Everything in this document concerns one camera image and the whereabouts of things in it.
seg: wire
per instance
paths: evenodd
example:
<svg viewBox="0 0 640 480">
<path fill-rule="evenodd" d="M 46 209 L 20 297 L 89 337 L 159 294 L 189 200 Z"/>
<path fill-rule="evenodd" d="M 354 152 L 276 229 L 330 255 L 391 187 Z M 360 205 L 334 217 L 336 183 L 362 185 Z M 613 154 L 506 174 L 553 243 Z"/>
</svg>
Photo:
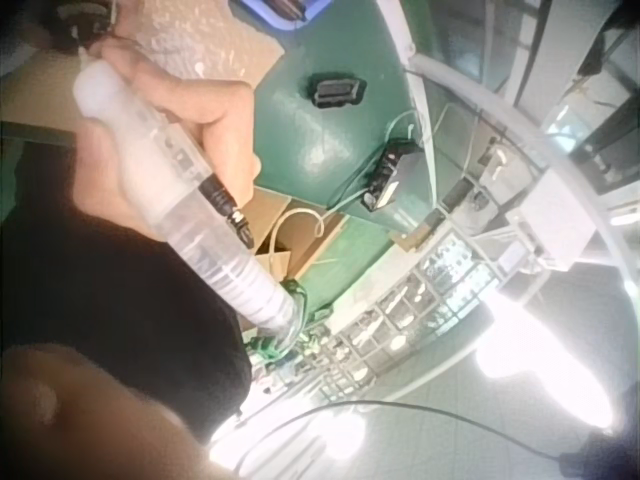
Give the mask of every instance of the wire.
<svg viewBox="0 0 640 480">
<path fill-rule="evenodd" d="M 422 117 L 422 113 L 420 113 L 419 110 L 415 109 L 415 108 L 411 108 L 409 110 L 407 110 L 406 112 L 402 112 L 400 115 L 398 115 L 396 118 L 394 118 L 391 123 L 389 124 L 389 126 L 387 127 L 387 131 L 384 134 L 384 143 L 389 143 L 389 140 L 391 138 L 391 133 L 393 132 L 393 129 L 395 128 L 395 126 L 398 124 L 398 122 L 400 120 L 402 120 L 404 117 L 407 117 L 409 115 L 415 115 L 418 118 L 418 121 L 420 122 L 420 124 L 424 124 L 424 118 Z"/>
<path fill-rule="evenodd" d="M 342 208 L 346 204 L 352 202 L 353 200 L 358 198 L 360 195 L 362 195 L 366 191 L 367 191 L 366 188 L 364 188 L 362 190 L 358 190 L 353 195 L 348 196 L 344 200 L 340 201 L 337 205 L 331 207 L 323 215 L 320 215 L 318 212 L 316 212 L 315 210 L 313 210 L 311 208 L 294 208 L 294 209 L 289 210 L 288 212 L 285 212 L 284 214 L 282 214 L 280 216 L 280 218 L 278 219 L 278 221 L 276 222 L 276 224 L 273 226 L 273 231 L 271 232 L 271 238 L 269 239 L 269 254 L 268 254 L 268 257 L 267 257 L 268 263 L 269 263 L 269 271 L 273 274 L 273 254 L 275 253 L 275 250 L 276 250 L 276 239 L 278 237 L 278 230 L 280 230 L 280 227 L 282 226 L 282 224 L 289 217 L 291 217 L 293 215 L 297 215 L 299 213 L 306 213 L 307 215 L 311 215 L 311 216 L 315 217 L 317 222 L 316 222 L 316 228 L 314 229 L 313 234 L 314 234 L 314 236 L 316 238 L 320 238 L 320 237 L 322 237 L 324 235 L 324 230 L 325 230 L 324 222 L 325 222 L 325 220 L 330 215 L 332 215 L 333 213 L 337 212 L 340 208 Z"/>
<path fill-rule="evenodd" d="M 265 440 L 267 440 L 269 437 L 271 437 L 272 435 L 276 434 L 277 432 L 279 432 L 280 430 L 288 427 L 289 425 L 291 425 L 292 423 L 295 423 L 299 420 L 302 420 L 304 418 L 310 417 L 312 415 L 315 415 L 316 413 L 320 413 L 323 412 L 325 410 L 332 410 L 335 408 L 342 408 L 342 407 L 348 407 L 348 406 L 356 406 L 356 405 L 375 405 L 378 407 L 391 407 L 391 408 L 401 408 L 404 410 L 416 410 L 419 412 L 428 412 L 428 413 L 435 413 L 436 415 L 442 415 L 444 417 L 449 417 L 449 418 L 453 418 L 454 420 L 458 420 L 460 422 L 464 422 L 467 423 L 469 425 L 473 425 L 476 428 L 479 428 L 480 430 L 484 430 L 485 432 L 489 432 L 492 433 L 493 435 L 496 435 L 514 445 L 517 445 L 518 447 L 522 448 L 523 450 L 526 450 L 529 453 L 532 453 L 533 455 L 536 455 L 538 457 L 544 458 L 545 460 L 551 460 L 554 462 L 558 462 L 559 461 L 559 457 L 556 457 L 554 455 L 550 455 L 548 453 L 544 453 L 541 452 L 540 450 L 536 450 L 533 447 L 530 447 L 529 445 L 527 445 L 526 443 L 521 442 L 520 440 L 513 438 L 510 435 L 507 435 L 506 433 L 503 433 L 499 430 L 496 430 L 495 428 L 491 428 L 487 425 L 484 425 L 480 422 L 476 422 L 475 420 L 471 420 L 470 418 L 467 417 L 463 417 L 462 415 L 458 415 L 456 413 L 453 412 L 449 412 L 447 410 L 441 410 L 439 408 L 433 408 L 433 407 L 426 407 L 423 405 L 412 405 L 410 403 L 399 403 L 399 402 L 385 402 L 383 400 L 347 400 L 344 402 L 336 402 L 336 403 L 329 403 L 327 405 L 322 405 L 320 407 L 308 410 L 296 417 L 293 417 L 289 420 L 287 420 L 286 422 L 278 425 L 276 428 L 274 428 L 273 430 L 271 430 L 269 433 L 267 433 L 266 435 L 264 435 L 262 438 L 260 438 L 257 442 L 255 442 L 251 448 L 249 448 L 244 455 L 242 455 L 242 457 L 240 457 L 240 460 L 238 460 L 238 463 L 236 464 L 236 467 L 234 468 L 234 473 L 236 475 L 240 474 L 240 470 L 242 469 L 242 466 L 244 465 L 244 462 L 247 460 L 247 458 L 249 457 L 249 455 L 251 454 L 251 452 L 258 447 L 262 442 L 264 442 Z"/>
</svg>

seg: black connector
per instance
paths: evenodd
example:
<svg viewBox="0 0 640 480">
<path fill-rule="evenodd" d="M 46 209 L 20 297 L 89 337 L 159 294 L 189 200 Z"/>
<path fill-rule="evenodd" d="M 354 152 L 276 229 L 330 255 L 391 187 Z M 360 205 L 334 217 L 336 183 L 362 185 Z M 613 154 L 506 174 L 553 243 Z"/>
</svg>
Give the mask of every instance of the black connector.
<svg viewBox="0 0 640 480">
<path fill-rule="evenodd" d="M 222 184 L 218 176 L 214 173 L 204 180 L 198 187 L 200 193 L 211 206 L 227 219 L 229 225 L 233 227 L 238 238 L 244 245 L 251 249 L 254 247 L 253 234 L 249 229 L 249 222 L 238 209 L 236 201 L 229 191 Z"/>
</svg>

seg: black component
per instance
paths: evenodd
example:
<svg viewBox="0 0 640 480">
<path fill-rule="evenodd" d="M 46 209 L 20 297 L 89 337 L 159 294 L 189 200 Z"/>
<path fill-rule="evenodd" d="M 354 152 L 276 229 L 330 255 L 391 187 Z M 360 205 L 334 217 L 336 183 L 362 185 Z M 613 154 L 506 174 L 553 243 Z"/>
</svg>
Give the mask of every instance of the black component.
<svg viewBox="0 0 640 480">
<path fill-rule="evenodd" d="M 271 10 L 292 22 L 306 22 L 307 7 L 301 0 L 265 0 Z"/>
<path fill-rule="evenodd" d="M 227 191 L 216 174 L 210 175 L 198 187 L 200 193 L 216 209 L 220 215 L 227 219 L 233 227 L 238 238 L 247 248 L 253 248 L 253 234 L 249 229 L 249 222 L 238 210 L 238 205 L 231 194 Z"/>
<path fill-rule="evenodd" d="M 359 105 L 364 98 L 367 82 L 352 77 L 314 78 L 309 96 L 318 108 L 336 108 L 345 105 Z"/>
<path fill-rule="evenodd" d="M 400 184 L 412 173 L 416 157 L 424 159 L 424 150 L 411 140 L 392 140 L 387 144 L 362 197 L 367 210 L 373 212 L 393 201 Z"/>
</svg>

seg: black cable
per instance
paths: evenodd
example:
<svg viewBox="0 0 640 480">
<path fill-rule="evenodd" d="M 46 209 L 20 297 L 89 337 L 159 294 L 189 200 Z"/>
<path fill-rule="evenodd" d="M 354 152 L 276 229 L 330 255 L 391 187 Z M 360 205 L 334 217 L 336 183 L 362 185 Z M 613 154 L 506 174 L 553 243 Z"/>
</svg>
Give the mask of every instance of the black cable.
<svg viewBox="0 0 640 480">
<path fill-rule="evenodd" d="M 347 401 L 344 401 L 344 402 L 329 403 L 327 405 L 322 405 L 320 407 L 308 410 L 308 411 L 306 411 L 304 413 L 301 413 L 300 415 L 298 415 L 296 417 L 293 417 L 293 418 L 287 420 L 286 422 L 278 425 L 276 428 L 274 428 L 269 433 L 267 433 L 262 438 L 260 438 L 260 440 L 255 442 L 251 446 L 251 448 L 249 448 L 244 453 L 244 455 L 242 455 L 242 457 L 240 457 L 240 460 L 238 460 L 238 463 L 236 464 L 236 467 L 233 470 L 234 473 L 236 475 L 240 475 L 240 470 L 242 469 L 242 465 L 244 464 L 246 459 L 249 457 L 251 452 L 258 445 L 260 445 L 262 442 L 264 442 L 269 437 L 271 437 L 275 433 L 279 432 L 283 428 L 288 427 L 289 425 L 291 425 L 292 423 L 297 422 L 298 420 L 302 420 L 304 418 L 310 417 L 312 415 L 315 415 L 316 413 L 320 413 L 320 412 L 323 412 L 325 410 L 332 410 L 334 408 L 341 408 L 341 407 L 355 406 L 355 405 L 374 405 L 374 406 L 378 406 L 378 407 L 402 408 L 402 409 L 405 409 L 405 410 L 417 410 L 417 411 L 420 411 L 420 412 L 435 413 L 436 415 L 442 415 L 442 416 L 445 416 L 445 417 L 453 418 L 454 420 L 459 420 L 461 422 L 468 423 L 469 425 L 473 425 L 474 427 L 477 427 L 477 428 L 479 428 L 481 430 L 484 430 L 485 432 L 489 432 L 489 433 L 492 433 L 494 435 L 497 435 L 498 437 L 503 438 L 504 440 L 507 440 L 508 442 L 511 442 L 514 445 L 517 445 L 518 447 L 522 448 L 523 450 L 526 450 L 529 453 L 532 453 L 534 455 L 537 455 L 538 457 L 544 458 L 545 460 L 551 460 L 551 461 L 554 461 L 554 462 L 558 462 L 559 461 L 559 457 L 550 455 L 548 453 L 541 452 L 540 450 L 536 450 L 535 448 L 530 447 L 526 443 L 523 443 L 520 440 L 517 440 L 517 439 L 507 435 L 506 433 L 502 433 L 501 431 L 496 430 L 495 428 L 491 428 L 491 427 L 489 427 L 487 425 L 484 425 L 484 424 L 482 424 L 480 422 L 476 422 L 475 420 L 471 420 L 470 418 L 463 417 L 462 415 L 458 415 L 456 413 L 449 412 L 447 410 L 441 410 L 439 408 L 433 408 L 433 407 L 425 407 L 423 405 L 412 405 L 410 403 L 385 402 L 383 400 L 347 400 Z"/>
</svg>

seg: white wire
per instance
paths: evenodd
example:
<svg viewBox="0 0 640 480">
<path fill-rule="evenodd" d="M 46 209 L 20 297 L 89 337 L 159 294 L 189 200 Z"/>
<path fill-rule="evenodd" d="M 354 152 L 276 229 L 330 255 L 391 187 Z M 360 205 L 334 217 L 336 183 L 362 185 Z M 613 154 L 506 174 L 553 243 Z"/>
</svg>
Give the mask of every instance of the white wire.
<svg viewBox="0 0 640 480">
<path fill-rule="evenodd" d="M 422 124 L 424 123 L 424 119 L 422 118 L 422 113 L 420 113 L 418 110 L 416 110 L 415 108 L 412 108 L 410 110 L 407 110 L 406 112 L 402 112 L 400 115 L 398 115 L 396 118 L 394 118 L 391 123 L 389 124 L 389 126 L 387 127 L 387 131 L 384 134 L 384 143 L 389 143 L 389 139 L 391 138 L 391 132 L 393 132 L 393 129 L 395 128 L 395 126 L 398 124 L 398 122 L 400 120 L 402 120 L 404 117 L 407 117 L 409 115 L 415 115 L 418 118 L 418 121 Z"/>
<path fill-rule="evenodd" d="M 340 208 L 342 208 L 349 202 L 352 202 L 353 200 L 358 198 L 360 195 L 362 195 L 366 191 L 367 189 L 364 188 L 362 190 L 357 191 L 353 195 L 349 195 L 347 198 L 345 198 L 340 203 L 338 203 L 335 207 L 331 208 L 330 210 L 327 210 L 323 215 L 320 215 L 318 212 L 316 212 L 315 210 L 312 210 L 311 208 L 294 208 L 293 210 L 289 210 L 288 212 L 283 213 L 278 219 L 278 221 L 276 222 L 276 224 L 273 226 L 273 231 L 271 232 L 271 238 L 269 240 L 269 254 L 267 257 L 269 261 L 269 271 L 273 274 L 273 254 L 275 253 L 275 250 L 276 250 L 276 239 L 278 237 L 278 230 L 280 230 L 280 227 L 285 222 L 285 220 L 287 220 L 289 217 L 292 217 L 293 215 L 296 215 L 298 213 L 306 213 L 308 215 L 314 216 L 317 219 L 317 222 L 316 222 L 316 228 L 314 229 L 313 234 L 316 238 L 320 238 L 324 235 L 324 228 L 325 228 L 324 221 L 330 215 L 337 212 Z"/>
</svg>

